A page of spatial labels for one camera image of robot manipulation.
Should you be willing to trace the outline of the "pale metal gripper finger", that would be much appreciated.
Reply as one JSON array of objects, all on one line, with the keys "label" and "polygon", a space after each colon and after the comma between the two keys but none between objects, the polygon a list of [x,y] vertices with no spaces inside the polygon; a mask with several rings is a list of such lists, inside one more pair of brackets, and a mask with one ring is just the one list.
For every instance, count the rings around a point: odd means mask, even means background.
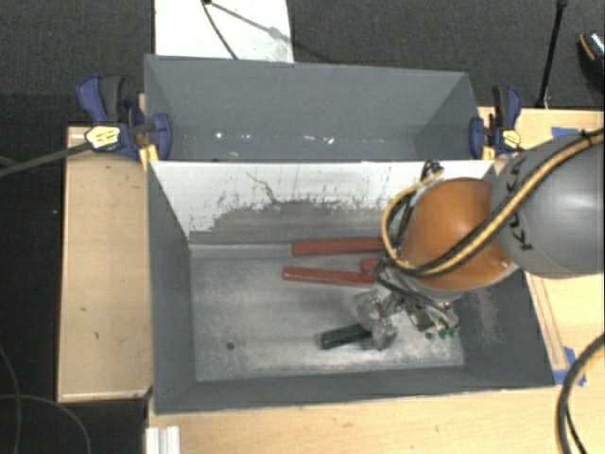
[{"label": "pale metal gripper finger", "polygon": [[368,290],[355,296],[355,310],[360,323],[378,323],[392,312],[393,296],[385,290]]},{"label": "pale metal gripper finger", "polygon": [[398,328],[391,319],[380,319],[372,324],[365,324],[364,329],[369,334],[369,337],[362,341],[362,347],[366,350],[388,349],[398,334]]}]

